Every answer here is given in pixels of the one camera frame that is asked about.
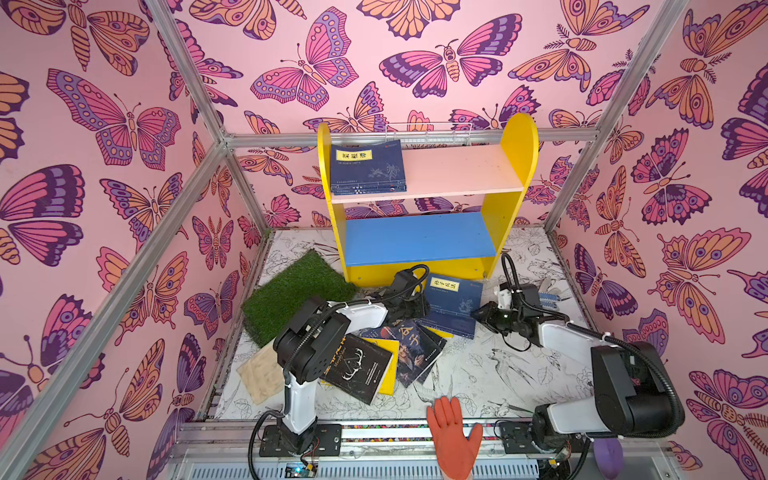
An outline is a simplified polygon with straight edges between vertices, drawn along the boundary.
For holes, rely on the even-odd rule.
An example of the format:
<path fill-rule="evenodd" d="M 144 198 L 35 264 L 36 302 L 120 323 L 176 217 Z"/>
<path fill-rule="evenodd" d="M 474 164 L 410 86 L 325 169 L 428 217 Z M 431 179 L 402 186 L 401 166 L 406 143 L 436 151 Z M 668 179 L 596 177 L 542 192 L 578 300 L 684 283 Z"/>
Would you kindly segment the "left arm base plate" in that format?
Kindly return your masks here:
<path fill-rule="evenodd" d="M 260 457 L 288 457 L 311 454 L 314 457 L 337 457 L 342 441 L 341 424 L 312 424 L 301 434 L 283 423 L 265 428 L 259 447 Z"/>

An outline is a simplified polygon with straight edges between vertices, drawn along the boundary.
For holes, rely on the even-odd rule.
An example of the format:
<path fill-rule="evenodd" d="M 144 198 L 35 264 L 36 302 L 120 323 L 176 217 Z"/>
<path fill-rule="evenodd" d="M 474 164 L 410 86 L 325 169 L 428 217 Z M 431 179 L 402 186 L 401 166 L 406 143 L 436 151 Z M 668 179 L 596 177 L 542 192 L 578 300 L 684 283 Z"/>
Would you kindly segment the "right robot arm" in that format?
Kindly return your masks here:
<path fill-rule="evenodd" d="M 659 439 L 685 422 L 681 398 L 651 344 L 629 342 L 578 325 L 565 313 L 528 301 L 526 288 L 509 281 L 497 299 L 471 317 L 503 336 L 515 333 L 530 345 L 557 351 L 590 365 L 592 394 L 580 400 L 539 405 L 530 435 L 537 449 L 552 451 L 571 438 Z"/>

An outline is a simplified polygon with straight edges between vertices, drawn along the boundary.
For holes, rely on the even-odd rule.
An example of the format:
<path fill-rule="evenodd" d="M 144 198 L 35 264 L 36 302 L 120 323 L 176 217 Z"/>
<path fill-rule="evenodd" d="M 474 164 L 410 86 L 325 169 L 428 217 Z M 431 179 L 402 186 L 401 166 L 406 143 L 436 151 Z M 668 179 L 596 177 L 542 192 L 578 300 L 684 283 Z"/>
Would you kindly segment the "navy book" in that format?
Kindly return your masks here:
<path fill-rule="evenodd" d="M 346 184 L 346 185 L 331 186 L 332 194 L 338 195 L 338 196 L 400 193 L 400 192 L 406 192 L 406 191 L 407 191 L 407 185 L 405 183 L 384 182 L 384 183 Z"/>
<path fill-rule="evenodd" d="M 438 274 L 430 274 L 425 289 L 428 318 L 470 319 L 481 306 L 483 284 Z"/>
<path fill-rule="evenodd" d="M 362 147 L 331 147 L 330 189 L 332 185 L 384 182 L 406 184 L 399 140 Z"/>
<path fill-rule="evenodd" d="M 475 337 L 476 322 L 473 319 L 452 317 L 424 318 L 420 320 L 420 323 L 426 327 L 437 329 L 452 335 L 468 339 L 473 339 Z"/>

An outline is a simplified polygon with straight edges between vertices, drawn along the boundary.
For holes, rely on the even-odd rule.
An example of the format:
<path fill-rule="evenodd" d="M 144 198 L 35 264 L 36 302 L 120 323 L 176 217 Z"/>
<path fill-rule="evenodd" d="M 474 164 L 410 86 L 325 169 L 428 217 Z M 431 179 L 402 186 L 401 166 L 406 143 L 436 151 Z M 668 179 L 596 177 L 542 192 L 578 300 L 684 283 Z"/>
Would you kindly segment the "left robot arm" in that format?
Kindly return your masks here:
<path fill-rule="evenodd" d="M 428 312 L 423 290 L 429 274 L 427 265 L 417 264 L 399 271 L 390 286 L 366 298 L 330 302 L 315 296 L 304 302 L 273 342 L 284 378 L 282 427 L 302 435 L 317 422 L 318 379 L 346 334 Z"/>

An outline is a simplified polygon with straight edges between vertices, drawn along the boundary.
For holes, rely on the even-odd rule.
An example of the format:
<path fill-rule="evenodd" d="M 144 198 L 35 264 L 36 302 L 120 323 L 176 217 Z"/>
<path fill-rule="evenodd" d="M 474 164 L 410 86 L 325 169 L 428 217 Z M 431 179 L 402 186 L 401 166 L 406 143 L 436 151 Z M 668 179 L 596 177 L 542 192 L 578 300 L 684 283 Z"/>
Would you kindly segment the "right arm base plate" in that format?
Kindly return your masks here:
<path fill-rule="evenodd" d="M 572 437 L 556 432 L 545 420 L 502 419 L 493 429 L 507 454 L 568 456 L 571 452 Z"/>

